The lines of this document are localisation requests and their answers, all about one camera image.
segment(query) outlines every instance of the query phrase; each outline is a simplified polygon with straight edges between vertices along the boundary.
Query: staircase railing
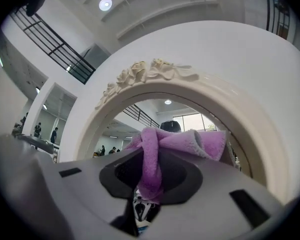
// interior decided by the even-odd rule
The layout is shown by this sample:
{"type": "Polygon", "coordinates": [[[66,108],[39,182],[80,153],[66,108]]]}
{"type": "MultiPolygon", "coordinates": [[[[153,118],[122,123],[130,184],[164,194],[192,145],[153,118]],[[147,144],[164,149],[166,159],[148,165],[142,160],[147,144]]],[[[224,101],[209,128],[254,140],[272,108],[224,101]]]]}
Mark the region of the staircase railing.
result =
{"type": "Polygon", "coordinates": [[[25,8],[21,7],[10,15],[14,22],[45,54],[83,84],[96,71],[38,14],[27,16],[25,8]]]}
{"type": "Polygon", "coordinates": [[[126,107],[123,112],[133,119],[139,121],[141,124],[150,127],[159,128],[159,124],[154,121],[150,116],[143,112],[137,105],[131,105],[126,107]]]}

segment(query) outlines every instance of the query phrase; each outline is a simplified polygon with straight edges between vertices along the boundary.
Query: round ceiling light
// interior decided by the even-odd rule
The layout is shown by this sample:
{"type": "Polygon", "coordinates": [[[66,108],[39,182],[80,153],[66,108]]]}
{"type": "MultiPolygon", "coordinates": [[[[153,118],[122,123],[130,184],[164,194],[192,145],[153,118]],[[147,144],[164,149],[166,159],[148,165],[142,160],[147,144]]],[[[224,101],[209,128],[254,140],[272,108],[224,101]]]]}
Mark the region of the round ceiling light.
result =
{"type": "Polygon", "coordinates": [[[112,0],[101,0],[99,3],[99,8],[101,11],[108,11],[112,6],[112,0]]]}

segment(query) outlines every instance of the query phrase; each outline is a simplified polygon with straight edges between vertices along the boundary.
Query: glass window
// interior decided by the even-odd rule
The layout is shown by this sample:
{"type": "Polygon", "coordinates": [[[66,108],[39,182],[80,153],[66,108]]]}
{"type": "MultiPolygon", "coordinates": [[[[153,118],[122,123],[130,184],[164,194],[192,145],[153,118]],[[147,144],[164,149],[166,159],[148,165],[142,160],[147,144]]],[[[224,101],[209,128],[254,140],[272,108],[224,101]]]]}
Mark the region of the glass window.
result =
{"type": "Polygon", "coordinates": [[[215,124],[210,119],[208,119],[207,117],[205,117],[203,114],[201,116],[202,116],[202,119],[203,119],[204,128],[205,128],[206,132],[216,131],[217,130],[215,124]]]}
{"type": "Polygon", "coordinates": [[[205,129],[204,124],[202,122],[201,114],[184,115],[183,122],[184,122],[185,131],[188,131],[190,129],[193,130],[205,129]]]}
{"type": "Polygon", "coordinates": [[[185,127],[184,127],[184,121],[182,119],[182,116],[178,116],[178,117],[174,117],[173,121],[177,121],[181,127],[181,132],[185,131],[185,127]]]}

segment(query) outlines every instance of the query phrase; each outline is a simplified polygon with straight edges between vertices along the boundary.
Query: ornate rose carving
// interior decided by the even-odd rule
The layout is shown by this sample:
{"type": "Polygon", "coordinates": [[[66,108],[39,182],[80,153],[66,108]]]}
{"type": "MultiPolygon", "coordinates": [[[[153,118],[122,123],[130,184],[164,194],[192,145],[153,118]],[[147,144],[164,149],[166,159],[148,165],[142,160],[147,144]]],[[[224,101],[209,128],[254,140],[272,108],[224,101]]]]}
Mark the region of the ornate rose carving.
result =
{"type": "Polygon", "coordinates": [[[136,62],[129,69],[124,69],[117,76],[116,84],[112,82],[108,84],[95,109],[97,110],[115,93],[119,93],[128,86],[133,86],[135,83],[145,83],[148,79],[165,79],[169,81],[173,78],[196,81],[199,79],[199,75],[193,72],[191,66],[175,66],[174,64],[165,62],[161,58],[154,59],[149,69],[146,69],[144,61],[136,62]]]}

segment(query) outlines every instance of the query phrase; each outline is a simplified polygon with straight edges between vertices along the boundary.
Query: pink towel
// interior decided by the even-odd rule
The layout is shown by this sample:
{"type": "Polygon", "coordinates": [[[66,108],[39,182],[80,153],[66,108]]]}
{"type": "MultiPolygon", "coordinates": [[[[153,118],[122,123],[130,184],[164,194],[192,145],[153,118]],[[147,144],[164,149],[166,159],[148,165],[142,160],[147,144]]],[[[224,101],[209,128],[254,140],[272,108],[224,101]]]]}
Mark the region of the pink towel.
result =
{"type": "Polygon", "coordinates": [[[158,149],[168,148],[219,161],[226,144],[225,131],[196,131],[174,133],[147,127],[134,136],[125,149],[143,148],[142,177],[138,184],[146,200],[159,202],[163,193],[162,175],[158,165],[158,149]]]}

